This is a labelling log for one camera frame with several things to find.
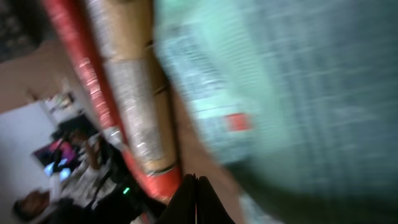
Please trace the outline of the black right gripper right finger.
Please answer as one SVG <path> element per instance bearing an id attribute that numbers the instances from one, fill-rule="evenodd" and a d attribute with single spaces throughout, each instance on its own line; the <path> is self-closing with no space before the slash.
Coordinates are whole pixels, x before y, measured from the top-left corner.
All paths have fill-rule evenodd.
<path id="1" fill-rule="evenodd" d="M 205 176 L 197 178 L 196 206 L 198 224 L 235 224 Z"/>

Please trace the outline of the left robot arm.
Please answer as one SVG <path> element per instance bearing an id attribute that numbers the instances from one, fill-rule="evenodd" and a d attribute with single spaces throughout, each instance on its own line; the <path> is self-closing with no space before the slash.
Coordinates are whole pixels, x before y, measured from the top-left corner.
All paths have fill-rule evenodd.
<path id="1" fill-rule="evenodd" d="M 50 171 L 49 187 L 17 200 L 27 223 L 153 223 L 165 204 L 150 198 L 121 153 L 84 115 L 61 122 L 53 142 L 35 151 Z"/>

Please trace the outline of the teal orange snack packet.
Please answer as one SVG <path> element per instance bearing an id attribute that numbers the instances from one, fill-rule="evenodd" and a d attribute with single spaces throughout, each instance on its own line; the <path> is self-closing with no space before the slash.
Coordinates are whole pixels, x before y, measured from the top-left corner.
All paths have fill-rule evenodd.
<path id="1" fill-rule="evenodd" d="M 397 222 L 396 1 L 156 1 L 155 50 L 247 222 Z"/>

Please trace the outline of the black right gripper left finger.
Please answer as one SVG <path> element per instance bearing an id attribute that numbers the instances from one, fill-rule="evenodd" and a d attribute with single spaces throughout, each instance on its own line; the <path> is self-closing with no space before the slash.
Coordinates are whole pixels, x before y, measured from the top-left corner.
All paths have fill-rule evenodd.
<path id="1" fill-rule="evenodd" d="M 195 224 L 196 181 L 195 174 L 184 176 L 156 224 Z"/>

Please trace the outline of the long red orange spaghetti pack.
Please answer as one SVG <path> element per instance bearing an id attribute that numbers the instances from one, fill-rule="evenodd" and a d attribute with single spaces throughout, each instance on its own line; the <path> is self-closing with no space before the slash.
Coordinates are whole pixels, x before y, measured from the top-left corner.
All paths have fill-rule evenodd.
<path id="1" fill-rule="evenodd" d="M 103 136 L 145 192 L 168 203 L 182 175 L 170 85 L 154 53 L 154 3 L 44 0 L 44 7 Z"/>

